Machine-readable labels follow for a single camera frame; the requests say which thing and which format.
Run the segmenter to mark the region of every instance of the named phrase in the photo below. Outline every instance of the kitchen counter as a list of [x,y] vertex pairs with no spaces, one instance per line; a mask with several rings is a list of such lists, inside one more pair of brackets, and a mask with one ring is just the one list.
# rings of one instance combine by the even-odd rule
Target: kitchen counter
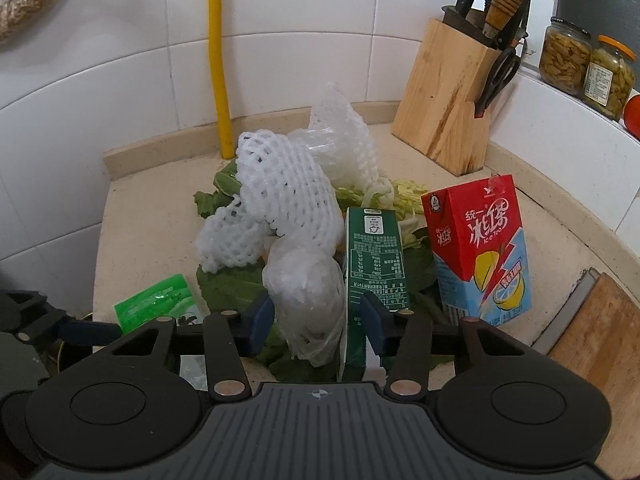
[[[392,136],[389,124],[370,127],[380,152],[381,170],[390,178],[411,179],[429,189],[490,176],[485,168],[455,177]],[[193,240],[204,220],[197,216],[193,194],[213,191],[214,174],[226,164],[219,154],[163,164],[111,182],[95,275],[94,319],[115,321],[113,305],[181,273],[199,305],[195,272],[198,262]],[[613,272],[575,235],[526,195],[518,192],[529,267],[533,309],[503,329],[531,344],[553,319],[573,290],[583,270],[594,267]],[[253,384],[273,380],[259,364],[244,360]],[[441,366],[432,372],[432,387],[452,374]]]

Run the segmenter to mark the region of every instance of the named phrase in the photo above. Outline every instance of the tile grout line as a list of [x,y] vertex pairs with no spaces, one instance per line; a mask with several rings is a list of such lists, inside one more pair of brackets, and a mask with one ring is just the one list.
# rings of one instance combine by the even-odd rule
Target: tile grout line
[[18,101],[21,101],[22,99],[29,97],[31,94],[35,94],[36,92],[44,90],[45,88],[47,88],[47,87],[49,87],[51,85],[55,85],[56,83],[60,83],[61,81],[64,81],[66,79],[69,79],[69,78],[77,76],[77,75],[80,75],[83,72],[88,72],[89,70],[93,70],[94,68],[98,68],[99,66],[107,65],[109,63],[113,63],[113,62],[116,62],[116,61],[120,61],[121,59],[127,59],[129,57],[139,56],[140,54],[146,54],[147,52],[155,52],[156,50],[164,50],[164,49],[165,49],[164,45],[163,46],[156,46],[156,47],[150,48],[148,50],[140,50],[139,52],[133,52],[132,54],[127,54],[126,56],[116,57],[114,59],[110,59],[110,60],[104,61],[102,63],[98,63],[98,64],[95,64],[95,65],[88,66],[87,68],[83,68],[82,70],[79,70],[78,72],[73,72],[72,74],[65,75],[64,77],[61,77],[60,79],[56,79],[55,81],[47,83],[46,85],[40,86],[40,87],[38,87],[36,89],[33,89],[32,91],[27,92],[25,95],[21,95],[20,97],[18,97],[17,99],[14,99],[10,103],[7,103],[7,104],[1,106],[0,107],[0,112],[2,110],[5,110],[9,106],[16,104]]
[[638,189],[638,192],[636,193],[636,195],[631,199],[631,203],[629,204],[629,207],[626,208],[625,213],[622,215],[622,220],[620,220],[620,222],[618,223],[618,226],[615,229],[613,229],[613,232],[615,232],[615,234],[618,234],[618,229],[620,229],[622,222],[625,221],[626,215],[628,215],[629,211],[631,210],[631,206],[634,204],[636,198],[638,198],[638,193],[640,193],[640,189]]
[[[20,213],[18,213],[18,210],[16,209],[15,205],[14,205],[14,200],[11,198],[11,194],[9,193],[9,189],[8,187],[4,184],[4,180],[2,179],[2,174],[0,174],[0,186],[2,186],[2,188],[4,189],[4,192],[6,193],[6,197],[9,201],[9,205],[12,207],[12,209],[14,210],[14,213],[18,219],[18,222],[20,222],[20,227],[22,227],[22,231],[24,232],[25,236],[27,237],[27,241],[31,244],[31,236],[29,235],[29,233],[27,232],[27,228],[24,225],[24,221],[22,220],[22,217],[20,216]],[[10,258],[11,256],[14,256],[14,254],[9,254],[9,256],[6,256],[4,258],[0,258],[0,262],[2,260],[5,260],[7,258]]]
[[[55,282],[58,284],[60,290],[66,296],[65,301],[67,302],[68,307],[71,308],[71,298],[69,296],[68,290],[66,290],[66,286],[63,284],[62,280],[58,277],[58,275],[55,272],[53,272],[53,270],[51,270],[51,267],[50,267],[47,259],[44,256],[42,256],[42,253],[40,252],[39,246],[35,246],[33,249],[35,249],[35,251],[38,253],[38,256],[42,260],[42,263],[47,268],[47,271],[49,271],[49,274],[51,275],[51,277],[53,277]],[[47,297],[49,297],[49,295],[47,294],[46,290],[41,290],[40,292],[42,294],[45,294]]]
[[[235,34],[232,36],[224,36],[223,38],[242,38],[242,37],[246,37],[246,36],[263,36],[263,35],[267,35],[267,34],[340,34],[343,36],[367,36],[367,37],[380,37],[380,38],[391,38],[393,40],[404,40],[404,41],[414,41],[415,43],[420,43],[420,40],[414,40],[412,38],[400,38],[399,36],[388,36],[386,34],[366,34],[364,32],[336,32],[336,31],[329,31],[329,30],[283,30],[280,32],[253,32],[251,34]],[[69,79],[70,77],[74,77],[77,76],[83,72],[88,72],[89,70],[93,70],[94,68],[98,68],[99,66],[102,65],[106,65],[109,63],[113,63],[115,61],[120,61],[121,59],[127,59],[129,57],[133,57],[133,56],[139,56],[140,54],[146,54],[147,52],[154,52],[156,50],[163,50],[163,49],[167,49],[169,50],[172,46],[177,46],[177,45],[182,45],[182,44],[189,44],[189,43],[197,43],[199,41],[209,41],[209,38],[200,38],[198,40],[189,40],[189,41],[181,41],[180,43],[175,43],[175,44],[167,44],[167,45],[162,45],[162,46],[157,46],[157,47],[153,47],[153,48],[149,48],[147,50],[140,50],[138,52],[132,52],[131,54],[127,54],[125,56],[120,56],[120,57],[115,57],[114,59],[108,59],[107,61],[103,61],[91,66],[88,66],[86,68],[83,68],[82,70],[79,70],[78,72],[73,72],[71,74],[65,75],[63,77],[61,77],[60,79],[56,79],[55,81],[51,81],[49,83],[44,84],[43,86],[39,86],[37,88],[34,88],[33,90],[27,92],[24,95],[21,95],[18,98],[15,98],[13,101],[0,106],[0,112],[2,110],[4,110],[5,108],[8,108],[9,106],[16,104],[18,101],[21,101],[22,99],[29,97],[31,94],[35,94],[36,92],[39,92],[41,90],[44,90],[46,87],[49,87],[51,85],[54,85],[56,83],[59,83],[61,81],[64,81],[65,79]]]
[[174,66],[171,62],[171,45],[169,44],[169,0],[164,0],[164,29],[166,31],[166,56],[169,62],[169,82],[171,84],[171,96],[174,99],[175,128],[180,129],[180,117],[178,116],[178,99],[175,96]]
[[4,262],[5,260],[8,260],[9,258],[13,258],[14,256],[17,256],[18,254],[25,253],[26,251],[31,251],[32,249],[37,249],[40,245],[48,244],[49,242],[53,242],[54,240],[58,240],[59,238],[64,238],[65,236],[70,236],[70,235],[79,233],[80,231],[84,231],[85,229],[90,229],[92,227],[96,227],[97,225],[101,225],[101,224],[102,224],[102,220],[100,220],[99,222],[96,222],[95,224],[87,225],[86,227],[81,227],[79,229],[76,229],[75,231],[71,231],[69,233],[65,233],[65,234],[60,235],[60,236],[56,236],[55,238],[51,238],[49,240],[44,240],[43,242],[40,242],[39,244],[30,245],[29,247],[21,249],[17,253],[12,253],[12,254],[9,254],[8,256],[5,256],[4,258],[0,258],[0,262]]
[[373,62],[373,38],[376,33],[376,21],[378,18],[378,0],[373,0],[373,23],[371,23],[371,43],[369,45],[369,69],[367,70],[367,85],[365,86],[364,101],[369,101],[369,81]]

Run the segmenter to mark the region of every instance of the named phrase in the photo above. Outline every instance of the orange jar lid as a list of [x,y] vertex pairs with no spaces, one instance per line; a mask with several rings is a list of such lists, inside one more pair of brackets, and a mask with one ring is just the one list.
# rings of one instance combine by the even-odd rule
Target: orange jar lid
[[620,52],[623,52],[624,54],[629,56],[631,58],[631,61],[636,60],[636,54],[634,54],[633,51],[628,46],[620,43],[619,41],[616,41],[613,38],[610,38],[609,36],[598,36],[598,41],[601,41],[602,43],[606,43],[608,45],[615,47]]

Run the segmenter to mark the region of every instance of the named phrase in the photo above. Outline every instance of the shredded cabbage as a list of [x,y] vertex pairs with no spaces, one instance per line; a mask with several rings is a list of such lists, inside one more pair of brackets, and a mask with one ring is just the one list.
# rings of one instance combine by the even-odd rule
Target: shredded cabbage
[[338,187],[335,197],[340,209],[348,207],[374,207],[394,209],[402,237],[402,246],[408,247],[419,240],[413,232],[425,227],[421,197],[429,190],[413,180],[391,180],[380,178],[367,192],[355,188]]

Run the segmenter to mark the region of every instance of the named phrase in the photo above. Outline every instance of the yellow gas pipe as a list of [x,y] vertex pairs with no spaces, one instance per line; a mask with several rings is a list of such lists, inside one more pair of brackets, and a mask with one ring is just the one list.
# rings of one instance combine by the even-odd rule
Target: yellow gas pipe
[[222,0],[209,0],[209,67],[218,114],[220,153],[222,158],[234,158],[235,142],[226,97],[225,69],[222,65]]

